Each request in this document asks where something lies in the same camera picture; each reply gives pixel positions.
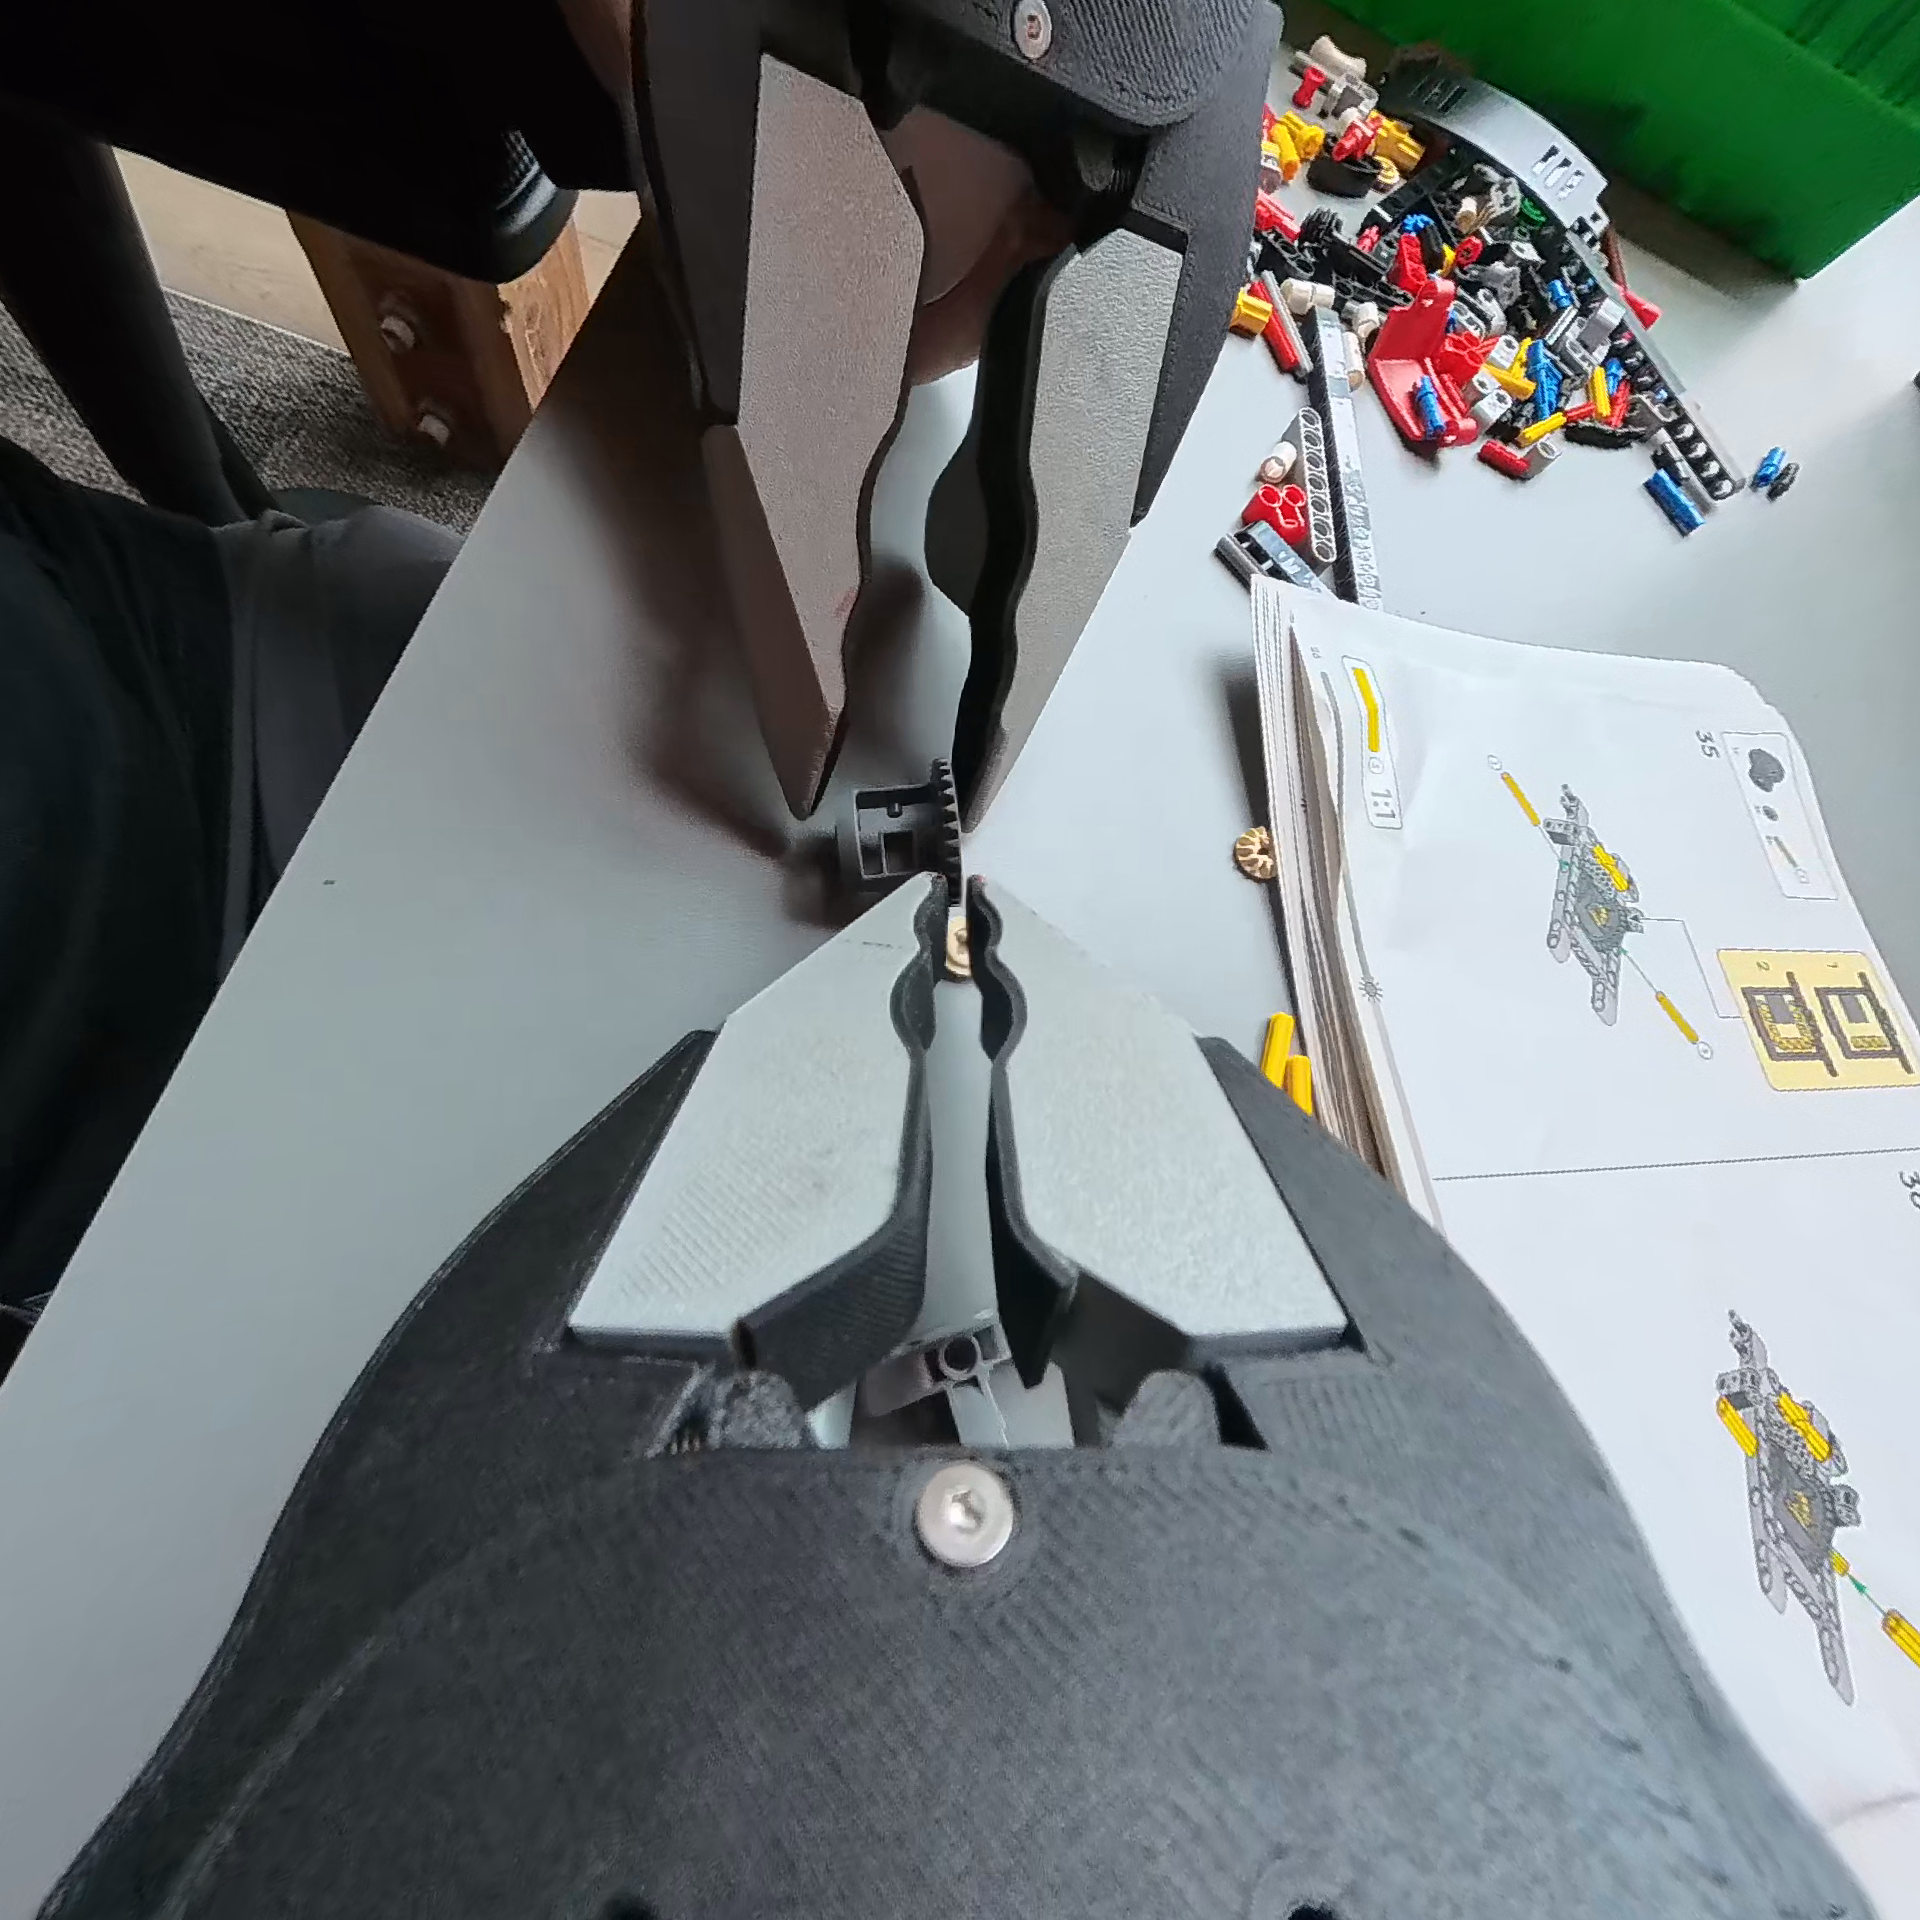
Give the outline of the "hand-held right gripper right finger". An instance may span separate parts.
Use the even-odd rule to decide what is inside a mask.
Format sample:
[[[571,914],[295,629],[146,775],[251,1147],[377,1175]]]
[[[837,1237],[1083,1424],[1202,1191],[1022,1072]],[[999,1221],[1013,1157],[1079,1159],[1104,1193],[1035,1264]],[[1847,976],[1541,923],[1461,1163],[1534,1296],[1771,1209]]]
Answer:
[[[1026,1385],[1317,1353],[1349,1314],[1200,1038],[992,880],[967,894],[999,1323]]]

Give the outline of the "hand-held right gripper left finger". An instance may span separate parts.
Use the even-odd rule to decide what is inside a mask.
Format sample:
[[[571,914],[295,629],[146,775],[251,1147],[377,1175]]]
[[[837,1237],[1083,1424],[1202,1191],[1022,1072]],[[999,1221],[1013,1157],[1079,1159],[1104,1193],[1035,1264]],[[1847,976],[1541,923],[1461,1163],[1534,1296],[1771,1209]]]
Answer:
[[[816,1408],[887,1360],[928,1259],[933,992],[949,887],[919,875],[711,1038],[567,1330],[731,1362]]]

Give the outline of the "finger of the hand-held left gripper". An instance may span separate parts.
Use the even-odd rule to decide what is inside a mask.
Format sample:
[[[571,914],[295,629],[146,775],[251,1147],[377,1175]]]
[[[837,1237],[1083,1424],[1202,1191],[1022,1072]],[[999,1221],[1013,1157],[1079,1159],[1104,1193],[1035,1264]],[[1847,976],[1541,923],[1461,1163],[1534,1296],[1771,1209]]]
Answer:
[[[923,226],[864,105],[759,62],[736,418],[704,432],[752,702],[789,811],[821,805],[848,706],[873,478],[905,407]]]
[[[1131,539],[1179,277],[1175,249],[1118,226],[1022,267],[992,311],[928,523],[949,597],[976,533],[951,736],[965,832],[985,823]]]

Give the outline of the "grey lego differential with gear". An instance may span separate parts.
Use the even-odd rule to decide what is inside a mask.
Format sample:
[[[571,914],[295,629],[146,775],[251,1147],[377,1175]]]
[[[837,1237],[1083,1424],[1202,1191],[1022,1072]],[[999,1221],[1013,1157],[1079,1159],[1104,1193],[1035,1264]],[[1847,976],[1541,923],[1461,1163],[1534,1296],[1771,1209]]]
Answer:
[[[962,809],[953,768],[935,757],[917,782],[859,784],[818,843],[825,896],[864,905],[912,878],[937,878],[946,903],[965,894]]]

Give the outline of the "red lego seat piece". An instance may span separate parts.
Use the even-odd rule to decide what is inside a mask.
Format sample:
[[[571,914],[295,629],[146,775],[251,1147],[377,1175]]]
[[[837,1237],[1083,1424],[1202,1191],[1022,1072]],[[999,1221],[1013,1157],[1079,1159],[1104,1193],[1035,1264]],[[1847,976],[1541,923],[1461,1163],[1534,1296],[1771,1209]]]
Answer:
[[[1385,313],[1367,359],[1367,377],[1410,448],[1454,448],[1481,434],[1474,377],[1493,341],[1474,325],[1454,327],[1456,288],[1429,279],[1403,306]]]

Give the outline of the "lego instruction booklet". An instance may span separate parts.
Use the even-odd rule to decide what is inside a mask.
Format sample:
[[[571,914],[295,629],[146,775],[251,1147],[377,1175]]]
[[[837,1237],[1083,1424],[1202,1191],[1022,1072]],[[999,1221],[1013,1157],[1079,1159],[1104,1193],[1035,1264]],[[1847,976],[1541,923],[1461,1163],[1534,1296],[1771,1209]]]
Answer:
[[[1547,1360],[1719,1687],[1915,1915],[1915,1017],[1714,663],[1253,587],[1321,1122]]]

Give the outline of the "pile of loose lego pieces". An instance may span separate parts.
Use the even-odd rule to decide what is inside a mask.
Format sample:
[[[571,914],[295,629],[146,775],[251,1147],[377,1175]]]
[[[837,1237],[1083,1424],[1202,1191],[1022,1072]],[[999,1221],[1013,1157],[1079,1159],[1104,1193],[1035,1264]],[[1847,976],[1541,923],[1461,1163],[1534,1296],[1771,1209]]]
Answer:
[[[1392,66],[1419,59],[1451,66],[1438,55]],[[1291,50],[1287,71],[1287,103],[1264,110],[1230,336],[1262,345],[1303,402],[1216,544],[1243,585],[1383,603],[1358,407],[1371,393],[1401,441],[1369,382],[1369,350],[1385,313],[1435,277],[1454,281],[1451,325],[1474,325],[1493,350],[1472,384],[1479,437],[1433,450],[1401,441],[1422,462],[1465,450],[1525,485],[1570,446],[1639,450],[1641,489],[1680,537],[1735,496],[1792,489],[1799,466],[1785,448],[1746,471],[1698,411],[1653,341],[1662,311],[1630,288],[1607,213],[1586,245],[1493,165],[1442,155],[1426,171],[1422,139],[1376,103],[1385,73],[1330,37]]]

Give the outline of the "dark grey curved lego panel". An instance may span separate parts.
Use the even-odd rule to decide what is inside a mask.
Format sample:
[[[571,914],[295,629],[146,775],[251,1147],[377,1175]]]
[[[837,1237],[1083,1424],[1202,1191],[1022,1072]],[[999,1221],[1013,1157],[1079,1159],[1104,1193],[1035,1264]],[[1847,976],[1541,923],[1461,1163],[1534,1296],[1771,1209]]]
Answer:
[[[1442,155],[1493,165],[1513,176],[1552,224],[1586,245],[1600,242],[1605,171],[1573,135],[1511,94],[1438,59],[1419,59],[1392,66],[1376,103],[1422,139],[1426,171]]]

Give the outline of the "person's left hand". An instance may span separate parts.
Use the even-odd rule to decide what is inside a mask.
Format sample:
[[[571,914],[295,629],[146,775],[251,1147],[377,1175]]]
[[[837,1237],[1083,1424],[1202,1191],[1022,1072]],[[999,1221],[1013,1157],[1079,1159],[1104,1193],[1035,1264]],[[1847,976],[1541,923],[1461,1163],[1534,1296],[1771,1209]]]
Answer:
[[[1072,219],[1042,194],[1024,158],[907,162],[923,226],[923,288],[905,350],[905,382],[933,384],[971,366],[1013,279],[1072,245]]]

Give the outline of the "wooden table leg with bolts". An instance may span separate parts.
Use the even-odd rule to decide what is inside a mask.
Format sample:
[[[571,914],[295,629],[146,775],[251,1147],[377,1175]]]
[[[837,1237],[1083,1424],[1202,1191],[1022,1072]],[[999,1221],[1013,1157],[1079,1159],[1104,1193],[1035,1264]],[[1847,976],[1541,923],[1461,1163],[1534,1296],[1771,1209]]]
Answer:
[[[590,313],[576,224],[501,283],[299,213],[288,224],[382,427],[443,464],[496,473]]]

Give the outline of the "green box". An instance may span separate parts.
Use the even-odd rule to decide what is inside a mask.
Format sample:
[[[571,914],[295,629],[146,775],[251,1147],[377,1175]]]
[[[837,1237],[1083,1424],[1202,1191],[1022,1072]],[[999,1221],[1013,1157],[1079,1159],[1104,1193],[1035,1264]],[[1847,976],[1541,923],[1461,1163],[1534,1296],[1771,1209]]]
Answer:
[[[1915,2],[1333,2],[1797,279],[1918,194]]]

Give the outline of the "person's dark clothed lap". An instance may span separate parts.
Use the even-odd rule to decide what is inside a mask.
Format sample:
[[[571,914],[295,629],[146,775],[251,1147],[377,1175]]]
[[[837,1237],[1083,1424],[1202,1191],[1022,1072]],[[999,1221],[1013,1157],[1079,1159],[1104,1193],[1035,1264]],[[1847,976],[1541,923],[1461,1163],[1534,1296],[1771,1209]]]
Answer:
[[[2,457],[2,1367],[462,539],[219,528]]]

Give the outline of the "black metal table frame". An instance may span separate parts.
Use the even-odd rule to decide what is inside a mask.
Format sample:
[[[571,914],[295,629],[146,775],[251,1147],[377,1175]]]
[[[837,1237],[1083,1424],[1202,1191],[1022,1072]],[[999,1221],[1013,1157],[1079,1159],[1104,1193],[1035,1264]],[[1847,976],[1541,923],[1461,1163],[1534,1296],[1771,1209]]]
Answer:
[[[206,526],[258,517],[272,496],[185,363],[119,153],[281,208],[318,274],[352,258],[352,343],[453,320],[464,299],[427,281],[535,281],[581,187],[635,183],[635,14],[5,5],[5,311],[137,496]]]

